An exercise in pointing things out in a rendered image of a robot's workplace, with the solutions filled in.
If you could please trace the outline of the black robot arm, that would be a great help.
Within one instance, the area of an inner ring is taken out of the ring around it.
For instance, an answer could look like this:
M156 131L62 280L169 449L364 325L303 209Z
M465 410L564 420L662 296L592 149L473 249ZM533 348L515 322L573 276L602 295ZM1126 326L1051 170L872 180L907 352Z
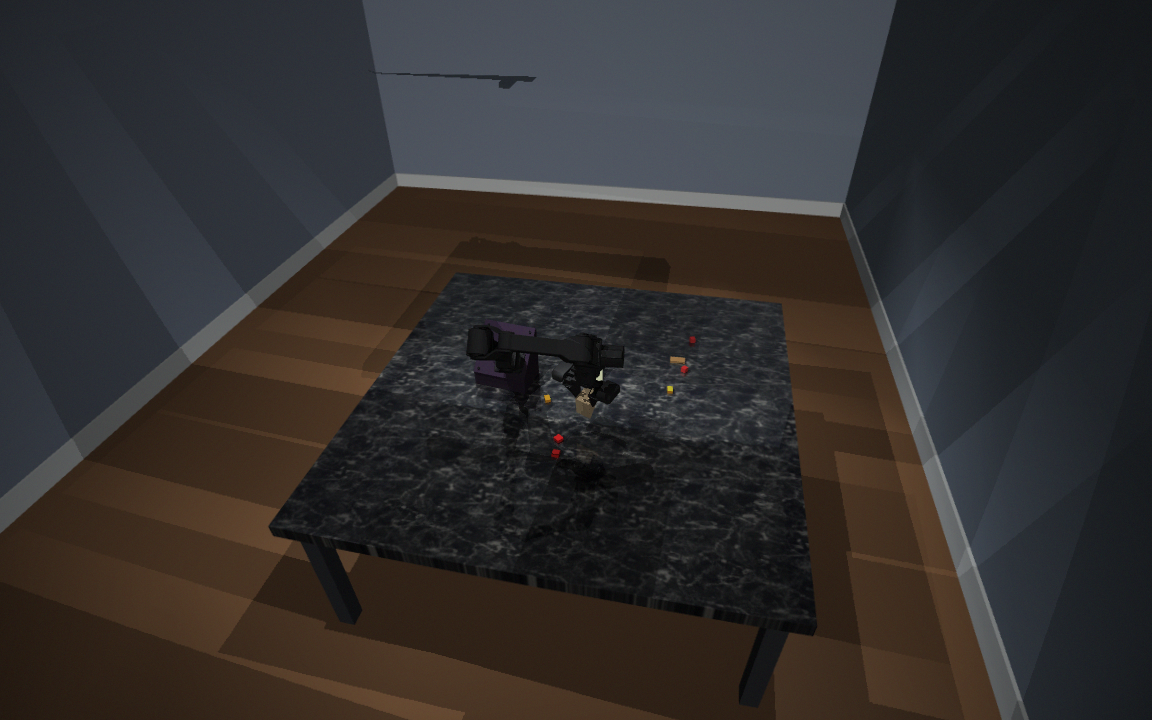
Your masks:
M492 331L499 334L498 342ZM579 333L564 340L552 340L500 331L494 325L468 328L467 356L472 361L495 361L494 372L521 374L525 354L561 357L579 370L594 367L596 378L605 366L626 365L626 346L602 344L602 338L596 338L596 334Z

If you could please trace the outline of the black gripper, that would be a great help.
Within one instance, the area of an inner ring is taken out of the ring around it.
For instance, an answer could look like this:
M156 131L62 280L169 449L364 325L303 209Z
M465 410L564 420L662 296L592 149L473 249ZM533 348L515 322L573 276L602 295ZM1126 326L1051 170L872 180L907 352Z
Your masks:
M567 389L570 389L573 396L579 396L581 386L584 388L593 389L590 397L590 404L596 406L596 401L602 401L602 404L611 404L611 402L620 395L620 386L616 382L611 381L596 381L596 369L591 367L588 370L579 370L579 367L573 366L573 363L561 363L553 369L552 379L558 382L562 382Z

